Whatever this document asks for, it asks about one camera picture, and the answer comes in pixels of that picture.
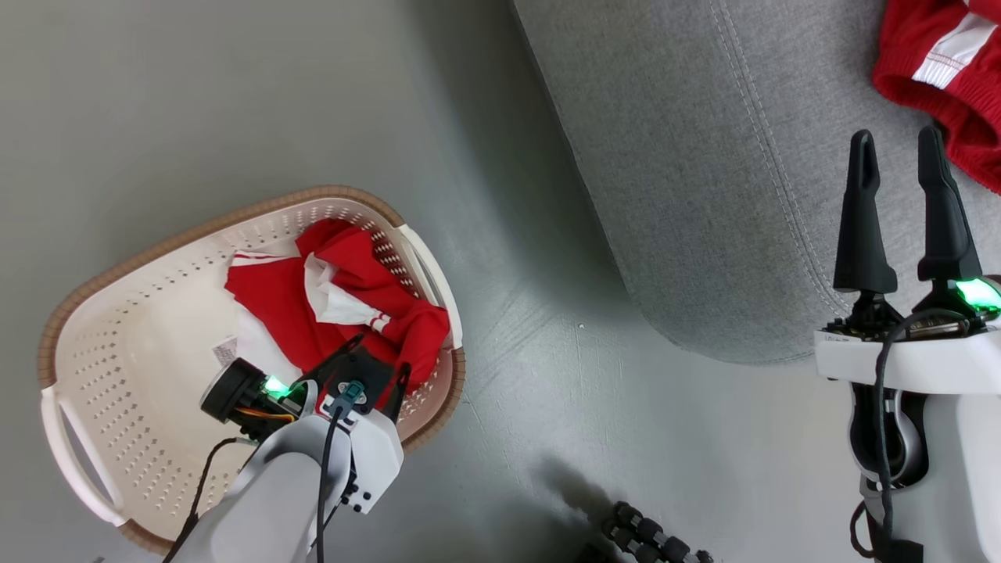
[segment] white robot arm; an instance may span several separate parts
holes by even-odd
[[[317,530],[336,507],[368,513],[403,462],[394,419],[406,374],[389,415],[371,409],[391,372],[356,344],[277,394],[241,360],[220,373],[202,410],[237,422],[260,445],[217,506],[200,518],[192,508],[165,561],[302,563],[315,548],[322,563]]]
[[[852,138],[834,287],[851,317],[815,334],[817,372],[850,383],[849,441],[862,472],[853,545],[883,563],[1001,563],[1001,277],[982,276],[941,133],[919,137],[927,200],[918,277],[931,294],[904,319],[876,215],[868,131]],[[872,549],[856,540],[866,515]]]

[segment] orange wire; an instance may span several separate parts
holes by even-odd
[[[244,415],[249,415],[251,417],[257,417],[257,418],[261,418],[261,419],[272,419],[272,420],[282,420],[282,421],[288,421],[288,422],[295,422],[295,417],[293,417],[292,415],[271,415],[271,414],[264,413],[264,412],[261,412],[261,411],[256,411],[254,409],[243,409],[243,408],[240,408],[240,407],[237,407],[235,409],[235,411],[237,413],[243,413]]]

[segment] seam stitching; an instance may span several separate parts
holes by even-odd
[[[796,225],[793,224],[792,215],[789,208],[786,205],[786,201],[783,200],[782,197],[783,188],[780,186],[779,180],[778,178],[776,178],[775,173],[772,169],[773,168],[772,163],[769,161],[770,151],[765,148],[765,145],[762,142],[761,130],[754,118],[754,113],[751,110],[751,103],[748,102],[748,97],[747,95],[745,95],[744,88],[741,86],[741,77],[740,74],[738,73],[737,66],[734,64],[734,58],[730,54],[730,47],[727,45],[727,39],[723,32],[723,26],[721,25],[720,18],[716,13],[716,9],[714,8],[713,0],[710,0],[709,6],[710,6],[710,11],[713,14],[713,19],[716,21],[716,29],[720,33],[720,39],[723,42],[723,50],[727,55],[727,60],[730,62],[730,70],[733,72],[734,80],[737,85],[737,91],[741,94],[741,99],[744,101],[744,109],[747,111],[748,119],[751,121],[751,127],[754,130],[755,138],[758,140],[758,147],[761,149],[762,157],[765,161],[765,168],[768,170],[768,175],[772,178],[772,186],[775,188],[775,194],[776,197],[779,199],[779,205],[782,207],[782,213],[786,217],[786,225],[789,227],[789,233],[793,237],[793,245],[796,246],[796,253],[799,254],[800,262],[803,264],[803,271],[807,274],[807,277],[810,279],[811,284],[813,284],[814,291],[817,292],[817,295],[820,297],[821,301],[824,302],[824,305],[826,305],[835,315],[837,315],[838,310],[834,307],[834,304],[832,304],[831,301],[827,299],[827,296],[824,295],[824,292],[819,287],[815,275],[811,273],[810,268],[808,266],[807,256],[804,255],[803,248],[800,247],[800,242],[798,240],[799,237],[797,236],[796,233],[797,227]]]
[[[762,105],[761,96],[758,95],[758,88],[757,86],[755,86],[754,78],[751,76],[751,68],[748,66],[747,57],[744,56],[744,48],[741,46],[740,36],[737,33],[737,25],[734,23],[733,18],[730,17],[730,10],[727,8],[726,0],[720,0],[720,9],[723,12],[724,19],[728,22],[729,27],[733,32],[734,46],[737,50],[737,54],[740,55],[741,60],[743,62],[744,71],[747,75],[747,83],[751,89],[751,99],[758,106],[758,112],[761,115],[761,119],[765,124],[765,129],[767,130],[767,134],[765,135],[766,142],[769,139],[771,139],[772,141],[771,143],[769,143],[769,148],[772,149],[773,158],[778,164],[779,171],[782,173],[782,178],[785,180],[784,187],[786,189],[786,194],[793,205],[793,220],[796,221],[798,219],[800,227],[799,233],[803,237],[805,246],[807,247],[811,256],[813,256],[811,266],[814,270],[815,279],[817,279],[820,286],[824,289],[828,298],[832,298],[833,301],[840,303],[846,310],[850,309],[848,304],[845,303],[844,299],[842,299],[841,295],[832,292],[831,288],[828,287],[827,283],[825,282],[825,278],[821,275],[821,271],[823,271],[823,269],[820,266],[820,258],[817,257],[817,249],[814,247],[813,240],[810,238],[810,233],[807,229],[806,221],[803,219],[803,212],[800,210],[799,201],[796,199],[796,190],[793,189],[793,183],[792,181],[789,180],[789,174],[786,172],[786,165],[782,161],[782,154],[779,151],[778,145],[775,145],[776,144],[775,133],[772,131],[772,125],[768,122],[768,114],[765,112],[765,107]]]

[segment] white plastic basket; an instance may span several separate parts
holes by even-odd
[[[220,369],[212,349],[235,333],[235,306],[223,290],[229,257],[292,250],[306,226],[326,217],[371,232],[379,261],[448,312],[437,368],[403,404],[404,449],[428,440],[457,406],[465,361],[454,299],[427,246],[385,202],[323,186],[188,230],[74,292],[52,315],[39,351],[42,421],[60,470],[94,514],[140,546],[169,550],[209,450],[239,434],[199,409]],[[67,423],[107,495],[77,459]],[[200,511],[221,498],[250,453],[239,445],[220,450]]]

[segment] gray sofa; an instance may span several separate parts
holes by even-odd
[[[890,296],[927,292],[917,135],[871,86],[880,2],[515,0],[631,296],[678,346],[769,364],[850,310],[831,289],[854,131],[870,129]],[[985,271],[1001,197],[954,169]]]

